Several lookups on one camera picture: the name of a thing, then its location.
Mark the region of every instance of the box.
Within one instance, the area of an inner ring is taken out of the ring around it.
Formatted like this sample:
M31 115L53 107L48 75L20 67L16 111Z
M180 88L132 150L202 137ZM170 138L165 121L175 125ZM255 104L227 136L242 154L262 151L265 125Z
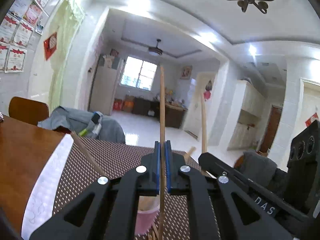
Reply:
M133 109L133 100L134 100L134 96L126 95L123 102L122 111L131 113Z

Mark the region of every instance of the doorway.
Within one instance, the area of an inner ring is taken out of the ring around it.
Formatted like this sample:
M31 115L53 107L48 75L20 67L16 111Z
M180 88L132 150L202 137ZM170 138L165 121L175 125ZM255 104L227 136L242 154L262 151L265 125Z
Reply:
M268 152L268 149L271 148L273 140L276 136L278 125L281 118L282 109L276 106L272 106L271 113L269 117L269 122L267 126L267 131L263 138L263 142L260 146L260 151L263 153Z

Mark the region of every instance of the wooden chopstick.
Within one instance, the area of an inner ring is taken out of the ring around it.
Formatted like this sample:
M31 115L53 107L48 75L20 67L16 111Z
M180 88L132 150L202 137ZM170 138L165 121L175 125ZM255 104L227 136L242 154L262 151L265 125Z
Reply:
M183 156L184 157L184 161L186 162L187 160L189 160L191 154L196 150L196 147L192 146L190 148L190 150Z
M201 143L201 153L207 152L207 117L205 112L204 97L200 91L200 101L201 101L201 128L202 128L202 143ZM205 175L206 171L201 169L201 174Z
M89 153L87 148L84 146L79 136L74 131L71 132L71 137L73 138L74 143L78 146L80 152L82 152L82 154L85 156L87 161L93 166L94 170L100 175L107 177L107 174L105 173L105 171L99 166L99 164L91 156L91 154Z
M164 141L165 141L165 98L164 98L164 70L160 67L160 215L159 215L159 238L163 239L163 220L164 220Z

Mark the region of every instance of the tiled floor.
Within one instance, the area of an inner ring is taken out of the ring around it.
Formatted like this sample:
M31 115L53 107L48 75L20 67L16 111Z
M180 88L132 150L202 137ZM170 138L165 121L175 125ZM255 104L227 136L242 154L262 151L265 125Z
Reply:
M160 140L160 124L153 117L120 111L113 111L111 117L122 126L126 134L126 144L153 147L155 141ZM171 127L165 128L165 140L171 141L173 150L188 151L192 146L196 147L196 151L191 157L198 161L198 157L201 154L201 141L197 141L183 130ZM243 151L227 151L223 153L217 147L208 146L208 152L228 165L233 166Z

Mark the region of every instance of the wooden chair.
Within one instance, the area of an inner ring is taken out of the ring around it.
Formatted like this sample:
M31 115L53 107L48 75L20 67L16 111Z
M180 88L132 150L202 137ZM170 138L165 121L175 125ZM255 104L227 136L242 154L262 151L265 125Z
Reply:
M49 117L49 107L46 103L13 97L9 104L9 116L22 122L37 125L39 121Z

